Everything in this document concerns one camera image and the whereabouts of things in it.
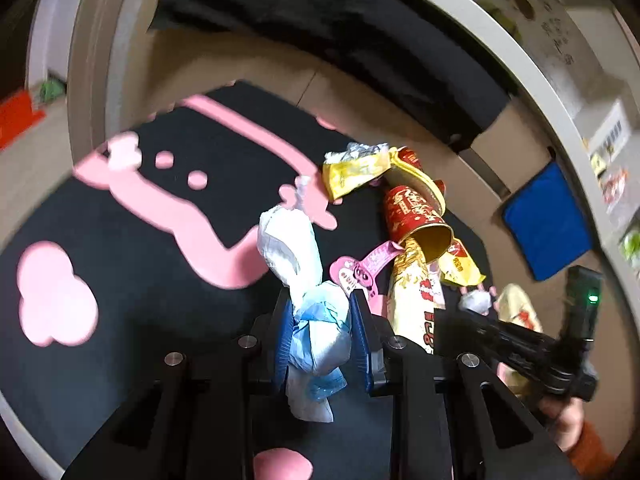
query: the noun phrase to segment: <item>blue cloth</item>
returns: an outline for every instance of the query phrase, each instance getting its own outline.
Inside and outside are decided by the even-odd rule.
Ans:
[[[317,402],[347,385],[338,366],[351,353],[349,300],[340,286],[321,283],[303,296],[294,319],[289,362],[312,375],[306,394]]]
[[[592,247],[584,217],[555,161],[507,202],[502,218],[538,281]]]

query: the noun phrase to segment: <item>metal screw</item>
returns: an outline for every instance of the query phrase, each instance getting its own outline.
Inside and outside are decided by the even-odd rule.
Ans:
[[[238,344],[242,348],[253,348],[258,340],[252,335],[243,335],[240,339],[238,339]]]
[[[387,339],[386,342],[389,343],[391,348],[395,348],[396,350],[402,350],[406,346],[406,339],[401,335],[393,335]]]
[[[164,356],[164,364],[169,366],[179,365],[183,359],[184,356],[180,352],[169,352]]]
[[[480,359],[475,354],[462,354],[460,360],[462,361],[463,365],[469,368],[475,368],[480,364]]]

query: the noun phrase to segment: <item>blue gripper pad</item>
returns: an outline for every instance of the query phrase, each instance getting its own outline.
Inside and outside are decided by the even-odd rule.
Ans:
[[[373,388],[373,370],[371,369],[371,358],[369,341],[367,340],[367,325],[362,319],[361,307],[367,309],[364,313],[369,315],[369,305],[361,290],[354,290],[349,296],[349,308],[351,311],[351,356],[355,359],[358,371],[362,374],[362,381],[367,393]]]
[[[295,325],[289,289],[283,288],[271,315],[271,330],[274,331],[272,379],[274,391],[280,391],[287,377],[289,350]]]

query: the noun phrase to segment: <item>yellow wrapper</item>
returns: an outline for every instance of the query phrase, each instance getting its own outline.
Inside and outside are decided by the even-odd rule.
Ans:
[[[433,313],[444,308],[438,270],[430,270],[420,245],[411,237],[396,256],[391,273],[386,317],[394,333],[433,354]]]
[[[369,180],[379,177],[391,167],[389,153],[365,155],[354,160],[322,165],[322,181],[333,201]]]
[[[527,293],[514,283],[505,286],[498,298],[498,318],[500,321],[542,332],[542,324]],[[525,397],[529,393],[529,380],[503,363],[498,365],[498,377],[517,397]]]
[[[460,240],[453,243],[439,259],[440,279],[457,286],[478,285],[485,279]]]

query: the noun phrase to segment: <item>white crumpled plastic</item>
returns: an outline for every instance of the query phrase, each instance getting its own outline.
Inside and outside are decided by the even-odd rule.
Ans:
[[[322,393],[314,398],[310,390],[322,392],[336,376],[342,382],[338,380],[333,389],[330,386],[329,392],[346,384],[339,370],[334,370],[349,360],[351,352],[349,300],[334,283],[320,283],[318,245],[311,221],[302,210],[277,205],[262,213],[257,247],[269,268],[289,287],[293,304],[296,327],[286,387],[291,413],[301,420],[332,422],[327,398],[319,398]]]
[[[281,205],[262,213],[258,251],[273,273],[289,287],[297,310],[306,291],[322,281],[322,263],[311,220],[302,210]]]
[[[471,310],[485,316],[491,309],[492,303],[492,297],[488,291],[476,288],[462,295],[458,307],[461,310]]]

